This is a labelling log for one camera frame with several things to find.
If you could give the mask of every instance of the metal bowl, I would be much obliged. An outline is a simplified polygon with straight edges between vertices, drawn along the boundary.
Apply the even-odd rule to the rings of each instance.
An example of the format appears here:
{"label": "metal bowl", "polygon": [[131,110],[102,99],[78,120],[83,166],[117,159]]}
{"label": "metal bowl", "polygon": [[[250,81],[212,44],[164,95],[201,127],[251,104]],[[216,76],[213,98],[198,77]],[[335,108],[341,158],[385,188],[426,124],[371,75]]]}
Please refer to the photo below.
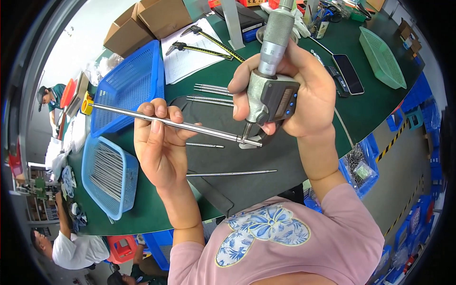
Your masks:
{"label": "metal bowl", "polygon": [[[264,36],[264,31],[266,30],[266,26],[262,26],[261,28],[259,28],[256,32],[256,37],[257,37],[257,40],[260,42],[260,43],[263,43],[263,36]],[[292,41],[294,41],[296,44],[298,43],[298,36],[292,31],[291,34],[290,34],[290,39],[292,39]]]}

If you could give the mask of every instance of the yellow plastic holder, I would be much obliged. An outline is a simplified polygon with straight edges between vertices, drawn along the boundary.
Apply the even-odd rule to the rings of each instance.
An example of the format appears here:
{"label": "yellow plastic holder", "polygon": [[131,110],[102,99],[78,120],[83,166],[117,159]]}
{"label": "yellow plastic holder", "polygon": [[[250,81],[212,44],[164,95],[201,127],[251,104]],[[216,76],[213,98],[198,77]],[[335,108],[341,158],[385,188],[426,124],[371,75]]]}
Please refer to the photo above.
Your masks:
{"label": "yellow plastic holder", "polygon": [[92,97],[90,97],[90,95],[86,91],[83,103],[81,105],[81,112],[85,115],[90,115],[92,113],[93,106],[90,106],[89,104],[93,104],[93,100]]}

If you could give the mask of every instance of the black case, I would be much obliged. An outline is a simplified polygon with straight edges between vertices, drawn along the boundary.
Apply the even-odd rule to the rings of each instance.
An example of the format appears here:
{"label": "black case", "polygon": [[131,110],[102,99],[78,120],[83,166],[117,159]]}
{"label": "black case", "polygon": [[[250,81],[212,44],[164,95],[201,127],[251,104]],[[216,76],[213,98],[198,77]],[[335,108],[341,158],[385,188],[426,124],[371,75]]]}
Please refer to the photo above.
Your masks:
{"label": "black case", "polygon": [[[241,32],[245,33],[247,31],[259,28],[264,25],[264,19],[257,13],[253,12],[249,8],[245,7],[239,2],[236,2],[236,8],[238,9],[239,23],[241,25]],[[225,15],[223,14],[222,6],[217,6],[214,8],[215,14],[225,20]]]}

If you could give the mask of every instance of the green uniform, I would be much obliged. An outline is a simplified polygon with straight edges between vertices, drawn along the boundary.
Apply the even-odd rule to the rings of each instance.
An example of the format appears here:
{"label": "green uniform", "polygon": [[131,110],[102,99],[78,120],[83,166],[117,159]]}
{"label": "green uniform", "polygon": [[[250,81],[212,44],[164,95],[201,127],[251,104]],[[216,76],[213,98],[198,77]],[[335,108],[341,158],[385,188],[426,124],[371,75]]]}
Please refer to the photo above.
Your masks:
{"label": "green uniform", "polygon": [[149,282],[149,285],[168,284],[167,279],[163,276],[146,275],[144,272],[142,272],[140,265],[137,263],[133,264],[130,276],[136,280],[136,283]]}
{"label": "green uniform", "polygon": [[60,107],[60,101],[62,99],[63,91],[65,90],[66,85],[65,84],[57,84],[54,87],[51,87],[50,89],[52,90],[52,94],[54,95],[55,101],[50,101],[47,106],[49,107],[49,112],[52,112],[54,109],[60,109],[62,110],[63,108]]}

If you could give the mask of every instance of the smartphone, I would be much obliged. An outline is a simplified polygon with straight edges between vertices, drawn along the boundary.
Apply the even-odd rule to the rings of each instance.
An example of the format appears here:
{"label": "smartphone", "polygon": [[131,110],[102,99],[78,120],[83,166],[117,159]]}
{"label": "smartphone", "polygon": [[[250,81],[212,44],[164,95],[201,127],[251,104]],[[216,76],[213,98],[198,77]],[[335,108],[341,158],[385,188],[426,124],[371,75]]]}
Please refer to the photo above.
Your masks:
{"label": "smartphone", "polygon": [[333,54],[332,60],[336,64],[343,80],[347,84],[350,95],[363,94],[363,85],[361,84],[352,63],[348,59],[348,56],[346,54]]}

